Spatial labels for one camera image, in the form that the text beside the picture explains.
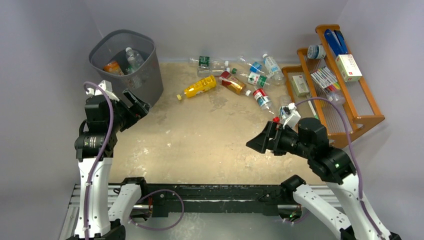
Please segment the green tea bottle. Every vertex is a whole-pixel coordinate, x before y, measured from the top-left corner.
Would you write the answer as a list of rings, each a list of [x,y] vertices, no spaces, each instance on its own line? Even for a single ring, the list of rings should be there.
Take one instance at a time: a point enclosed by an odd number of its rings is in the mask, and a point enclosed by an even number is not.
[[[139,67],[134,68],[133,66],[128,65],[124,70],[126,75],[130,75],[136,73],[139,70]]]

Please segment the clear bottle white cap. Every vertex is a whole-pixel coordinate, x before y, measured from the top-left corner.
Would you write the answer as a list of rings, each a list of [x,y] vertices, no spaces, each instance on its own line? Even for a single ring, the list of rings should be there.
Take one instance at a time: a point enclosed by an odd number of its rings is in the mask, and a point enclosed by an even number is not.
[[[145,62],[141,54],[131,47],[127,47],[125,53],[126,59],[134,71],[137,71]]]

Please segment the orange label bottle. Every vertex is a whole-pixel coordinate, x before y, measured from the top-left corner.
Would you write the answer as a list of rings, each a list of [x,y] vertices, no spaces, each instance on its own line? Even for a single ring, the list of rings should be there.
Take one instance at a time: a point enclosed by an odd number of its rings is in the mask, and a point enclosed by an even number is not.
[[[103,70],[109,74],[115,75],[115,76],[124,76],[124,72],[122,71],[120,65],[117,61],[112,60],[109,63],[107,63]]]

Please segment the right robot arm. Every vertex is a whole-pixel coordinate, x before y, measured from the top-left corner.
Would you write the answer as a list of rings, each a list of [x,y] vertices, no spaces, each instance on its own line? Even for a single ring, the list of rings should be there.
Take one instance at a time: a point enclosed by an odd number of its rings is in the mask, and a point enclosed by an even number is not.
[[[286,153],[307,160],[309,168],[337,198],[343,212],[323,200],[298,175],[280,185],[280,196],[288,204],[298,204],[316,216],[339,240],[399,240],[380,221],[362,185],[360,172],[352,155],[330,145],[327,129],[318,119],[307,117],[298,129],[268,121],[263,131],[246,143],[261,154],[267,150],[275,156]]]

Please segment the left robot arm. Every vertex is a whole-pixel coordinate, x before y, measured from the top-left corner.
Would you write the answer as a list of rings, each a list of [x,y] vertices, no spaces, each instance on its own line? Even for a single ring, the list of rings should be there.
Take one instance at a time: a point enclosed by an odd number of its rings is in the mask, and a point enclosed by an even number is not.
[[[102,94],[85,101],[86,119],[75,140],[76,159],[80,172],[80,204],[77,225],[72,240],[124,240],[126,227],[135,204],[149,199],[144,177],[127,177],[112,205],[108,205],[109,176],[118,142],[117,132],[123,132],[145,117],[150,105],[131,91],[124,90],[131,106],[108,93],[111,103]]]

